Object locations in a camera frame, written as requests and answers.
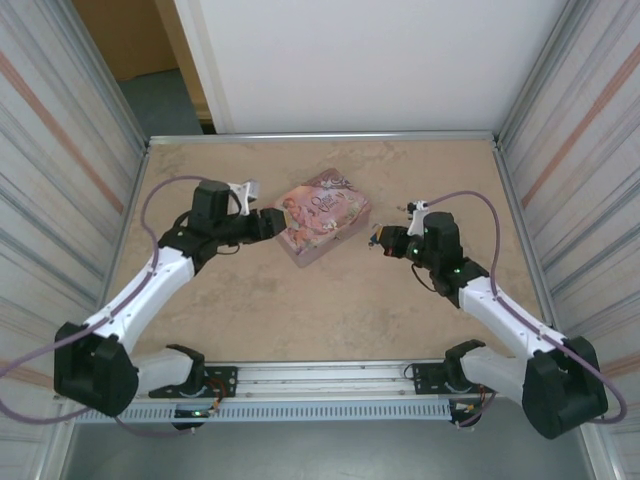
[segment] white panel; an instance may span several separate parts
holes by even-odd
[[[564,0],[176,0],[220,133],[495,129]]]

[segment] beige tabletop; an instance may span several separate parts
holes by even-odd
[[[511,214],[486,141],[172,144],[152,148],[135,217],[112,293],[151,254],[140,228],[142,201],[157,183],[185,174],[261,183],[257,207],[329,167],[371,199],[370,226],[306,268],[276,241],[219,256],[162,308],[136,352],[179,343],[209,361],[382,360],[437,358],[478,338],[506,349],[477,320],[416,282],[408,260],[369,249],[374,224],[408,225],[398,207],[463,189],[487,195],[502,221],[501,287],[534,315],[535,294]],[[189,210],[194,181],[169,185],[154,198],[149,223],[160,235]],[[489,267],[494,227],[475,198],[437,206],[453,213],[465,254]]]

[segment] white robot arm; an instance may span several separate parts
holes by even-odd
[[[470,340],[446,352],[434,378],[419,381],[446,383],[460,392],[485,385],[521,405],[547,438],[604,414],[608,403],[603,384],[562,351],[570,350],[599,370],[591,344],[544,325],[492,284],[489,272],[463,255],[453,215],[429,213],[422,201],[410,203],[407,211],[412,215],[409,228],[381,227],[371,244],[381,245],[385,256],[410,260],[414,269],[427,269],[435,292],[480,320],[514,355],[499,355]],[[419,376],[414,366],[414,378]]]
[[[249,209],[257,197],[258,183],[253,180],[242,185],[202,181],[191,210],[162,236],[136,277],[82,325],[67,323],[58,330],[57,341],[101,323],[90,335],[56,350],[55,390],[110,416],[121,413],[135,395],[167,385],[197,392],[203,384],[202,354],[168,345],[153,355],[130,355],[162,306],[218,254],[219,247],[259,242],[285,229],[280,210]]]

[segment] aluminum frame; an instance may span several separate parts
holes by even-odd
[[[249,133],[223,135],[153,136],[149,145],[178,143],[274,143],[274,142],[382,142],[425,140],[493,140],[489,130],[353,132],[353,133]]]
[[[489,141],[498,171],[505,189],[507,202],[511,209],[516,231],[520,239],[527,266],[534,281],[534,290],[539,303],[549,302],[548,289],[545,288],[544,277],[539,262],[536,261],[535,252],[526,231],[524,217],[520,202],[515,196],[511,180],[506,171],[504,159],[497,149],[494,135],[489,131],[449,131],[449,132],[362,132],[362,133],[322,133],[322,134],[256,134],[256,135],[216,135],[216,136],[170,136],[151,137],[150,148],[154,145],[167,145],[179,143],[274,143],[274,142],[336,142],[336,141],[425,141],[425,140],[486,140]],[[149,151],[136,179],[136,185],[131,196],[130,206],[122,227],[118,250],[114,258],[113,267],[105,287],[105,298],[113,281],[113,273],[121,260],[124,239],[133,220],[133,212],[140,193],[140,186],[148,165]],[[549,318],[553,319],[552,307],[541,307],[551,312]],[[282,362],[282,363],[234,363],[245,369],[244,375],[252,371],[250,377],[240,380],[238,397],[228,399],[228,402],[251,403],[254,406],[264,405],[268,402],[321,402],[330,405],[335,401],[392,401],[402,402],[422,398],[427,402],[442,399],[455,399],[464,395],[416,397],[413,383],[402,378],[402,370],[412,362],[439,362],[441,360],[404,360],[404,361],[367,361],[367,362]],[[300,373],[304,371],[304,381]],[[280,394],[276,395],[276,385],[286,385],[285,389],[279,388]],[[148,409],[157,408],[159,405],[173,406],[178,403],[194,403],[193,399],[149,399],[140,397],[134,400],[135,407]],[[69,411],[75,407],[74,402],[66,401],[65,408]],[[47,457],[44,471],[50,468],[58,468],[62,465],[69,445],[69,439],[74,427],[73,422],[60,424],[55,435],[64,440],[62,445],[57,445],[55,451]]]

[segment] purple cable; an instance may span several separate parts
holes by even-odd
[[[496,248],[493,253],[493,261],[491,262],[491,271],[489,275],[489,281],[491,283],[491,292],[493,293],[493,296],[495,297],[496,301],[507,312],[509,312],[513,316],[513,318],[518,320],[518,322],[520,322],[522,325],[524,325],[526,328],[531,330],[536,335],[540,336],[540,338],[542,338],[543,340],[546,340],[547,342],[549,342],[555,348],[557,348],[562,353],[564,353],[567,357],[577,362],[582,368],[584,368],[587,372],[589,372],[591,375],[596,377],[600,382],[602,382],[602,384],[605,385],[611,391],[611,393],[613,393],[613,395],[616,397],[616,400],[618,400],[618,403],[620,404],[620,412],[616,416],[611,418],[594,418],[593,420],[591,420],[591,423],[612,424],[612,423],[621,422],[627,415],[627,402],[622,396],[622,392],[618,390],[618,387],[616,387],[610,379],[608,379],[602,373],[600,373],[600,371],[597,368],[589,364],[587,361],[585,361],[583,358],[578,356],[572,350],[568,349],[562,343],[557,342],[556,340],[549,337],[548,335],[545,335],[544,333],[540,332],[533,324],[529,323],[529,321],[526,318],[520,315],[515,309],[513,309],[513,307],[511,307],[511,305],[509,305],[502,297],[498,295],[498,285],[496,283],[496,268],[498,267],[498,256],[500,254],[500,245],[501,245],[500,218],[498,217],[498,212],[496,211],[496,208],[493,206],[491,201],[483,194],[474,192],[473,190],[461,190],[459,192],[453,192],[447,195],[443,195],[442,197],[438,197],[435,200],[432,200],[431,202],[427,202],[427,205],[429,206],[436,205],[450,198],[458,197],[462,195],[471,195],[473,197],[479,198],[489,207],[489,209],[491,210],[491,214],[493,215],[493,221],[496,227]],[[489,406],[493,402],[494,397],[495,397],[495,393],[491,396],[491,398],[487,401],[487,403],[485,403],[482,406],[482,408],[477,414],[465,420],[464,422],[460,422],[459,426],[464,427],[465,425],[468,425],[477,417],[482,415],[482,413],[485,412],[487,408],[489,408]]]
[[[153,257],[152,257],[152,260],[151,260],[151,266],[152,266],[153,270],[155,270],[156,266],[158,265],[158,257],[160,255],[160,251],[158,249],[157,237],[156,237],[155,233],[153,232],[153,230],[151,230],[151,228],[147,225],[147,222],[145,220],[145,216],[147,214],[147,208],[149,206],[149,202],[150,202],[151,198],[158,192],[158,190],[160,190],[165,185],[168,185],[168,184],[173,183],[173,182],[177,182],[179,180],[208,180],[208,178],[200,177],[200,176],[196,176],[196,175],[183,175],[183,176],[179,176],[179,177],[169,178],[169,179],[165,180],[164,182],[161,182],[158,185],[156,185],[153,189],[151,189],[151,192],[149,192],[149,195],[147,195],[147,198],[145,199],[144,203],[142,204],[142,210],[140,212],[140,224],[142,225],[142,228],[149,234],[149,236],[151,237],[151,240],[153,241]],[[122,302],[120,302],[120,304],[118,304],[117,307],[115,307],[112,310],[111,315],[112,316],[113,315],[117,315],[118,313],[120,313],[122,311],[123,308],[125,308],[127,305],[129,305],[129,303],[131,303],[131,301],[138,296],[138,294],[144,289],[144,287],[147,286],[147,284],[149,283],[149,281],[152,278],[153,278],[153,272],[147,273],[147,275],[138,284],[138,286],[129,295],[127,295],[127,297],[124,300],[122,300]],[[109,317],[105,317],[102,320],[100,320],[99,322],[97,322],[96,324],[91,325],[90,327],[87,327],[87,328],[85,328],[84,330],[82,330],[80,332],[74,333],[73,335],[69,335],[68,337],[63,338],[62,340],[54,342],[54,343],[52,343],[50,345],[45,345],[43,347],[40,347],[40,348],[34,350],[33,352],[27,353],[26,355],[23,355],[22,357],[13,360],[7,366],[0,368],[0,379],[2,379],[5,376],[7,376],[9,374],[9,372],[11,372],[12,370],[18,368],[23,363],[29,362],[29,361],[33,360],[34,358],[40,357],[41,355],[44,355],[46,353],[53,352],[54,350],[57,350],[58,348],[64,347],[66,345],[70,345],[73,342],[77,342],[78,340],[80,340],[80,339],[86,337],[87,335],[90,335],[94,331],[98,330],[100,327],[105,325],[108,321],[109,321]],[[68,413],[66,415],[62,415],[62,416],[59,416],[59,417],[35,418],[35,417],[28,417],[28,416],[22,415],[22,414],[20,414],[18,412],[15,412],[15,411],[11,410],[2,401],[2,399],[0,399],[0,412],[2,412],[4,415],[6,415],[8,418],[10,418],[12,420],[15,420],[15,421],[18,421],[18,422],[22,422],[22,423],[28,423],[28,424],[31,424],[31,425],[51,425],[51,424],[59,423],[59,422],[66,422],[68,420],[71,420],[72,418],[77,417],[78,415],[82,415],[83,413],[88,412],[89,410],[91,410],[91,409],[88,408],[88,407],[85,407],[85,408],[82,408],[82,409],[80,409],[80,410],[78,410],[76,412]],[[157,433],[160,433],[160,432],[148,432],[148,433],[157,434]],[[169,436],[169,435],[164,433],[162,435],[157,435],[157,436],[166,437],[166,436]]]

